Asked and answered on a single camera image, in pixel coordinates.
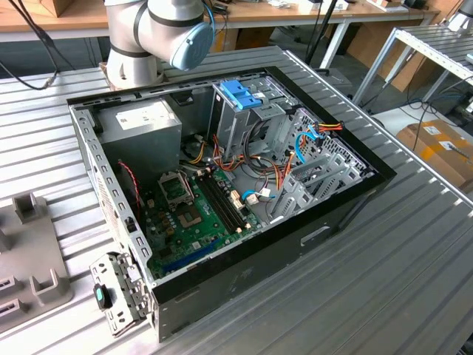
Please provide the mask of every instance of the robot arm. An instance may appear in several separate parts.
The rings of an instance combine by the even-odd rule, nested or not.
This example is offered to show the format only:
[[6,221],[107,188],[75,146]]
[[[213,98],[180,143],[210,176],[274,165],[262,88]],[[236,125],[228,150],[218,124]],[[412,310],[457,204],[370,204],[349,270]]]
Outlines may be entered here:
[[207,55],[214,32],[200,0],[106,0],[111,50],[109,80],[120,88],[158,82],[158,59],[180,70]]
[[451,31],[467,36],[473,28],[473,0],[465,0],[447,21],[447,26]]

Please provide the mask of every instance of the open computer tower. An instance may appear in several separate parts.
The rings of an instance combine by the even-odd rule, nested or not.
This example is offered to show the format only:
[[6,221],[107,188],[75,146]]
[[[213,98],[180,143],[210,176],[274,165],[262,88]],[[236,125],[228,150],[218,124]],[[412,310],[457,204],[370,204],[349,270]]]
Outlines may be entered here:
[[69,100],[119,252],[90,266],[114,336],[160,341],[344,229],[395,176],[275,67]]

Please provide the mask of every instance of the wooden desk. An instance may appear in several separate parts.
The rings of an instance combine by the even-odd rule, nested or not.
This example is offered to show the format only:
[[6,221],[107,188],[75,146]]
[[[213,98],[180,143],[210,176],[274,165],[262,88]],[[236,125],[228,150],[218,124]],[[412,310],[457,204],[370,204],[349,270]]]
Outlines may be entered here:
[[[276,9],[265,2],[237,2],[228,7],[228,29],[249,27],[276,27],[289,25],[315,24],[316,11],[304,14],[296,5],[290,9]],[[335,31],[327,54],[322,62],[323,68],[329,67],[333,56],[353,22],[423,20],[421,24],[429,24],[437,10],[410,10],[407,13],[385,13],[378,8],[359,0],[351,4],[346,11],[334,12],[330,23],[339,24]],[[108,23],[105,7],[101,0],[76,0],[60,18],[34,16],[36,23],[41,25],[52,38],[83,38],[108,35]],[[217,27],[224,26],[223,16],[216,16]],[[0,42],[36,40],[35,34],[24,23],[21,16],[12,10],[0,10]]]

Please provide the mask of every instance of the cardboard box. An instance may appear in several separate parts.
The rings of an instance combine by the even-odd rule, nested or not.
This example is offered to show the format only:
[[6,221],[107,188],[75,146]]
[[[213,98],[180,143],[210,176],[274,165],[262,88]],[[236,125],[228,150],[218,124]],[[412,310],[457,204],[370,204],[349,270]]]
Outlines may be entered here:
[[[74,0],[23,0],[23,4],[31,14],[59,17],[73,1]],[[0,0],[0,8],[15,11],[8,0]]]
[[[411,149],[414,147],[418,124],[410,124],[398,133],[398,139]],[[446,122],[423,122],[415,154],[440,175],[463,192],[473,190],[473,162],[451,148],[457,147],[473,160],[473,145],[461,137]]]

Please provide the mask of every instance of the gray plastic holder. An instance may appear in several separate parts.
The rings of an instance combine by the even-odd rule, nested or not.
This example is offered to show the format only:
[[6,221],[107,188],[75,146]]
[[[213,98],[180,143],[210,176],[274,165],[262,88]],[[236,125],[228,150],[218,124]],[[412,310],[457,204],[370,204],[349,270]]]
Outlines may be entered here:
[[0,208],[0,333],[71,298],[45,199],[14,197]]

